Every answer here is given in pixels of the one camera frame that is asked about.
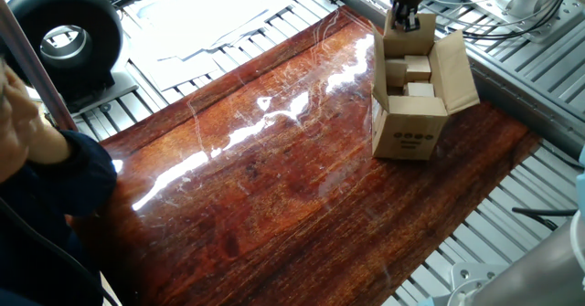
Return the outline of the person's left hand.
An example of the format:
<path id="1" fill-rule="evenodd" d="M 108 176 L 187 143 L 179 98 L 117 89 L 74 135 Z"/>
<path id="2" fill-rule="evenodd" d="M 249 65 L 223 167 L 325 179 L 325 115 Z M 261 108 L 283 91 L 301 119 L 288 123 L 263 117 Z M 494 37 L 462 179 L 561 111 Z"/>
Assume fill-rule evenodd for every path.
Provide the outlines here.
<path id="1" fill-rule="evenodd" d="M 8 66 L 1 67 L 1 181 L 27 161 L 29 147 L 42 125 L 26 86 Z"/>

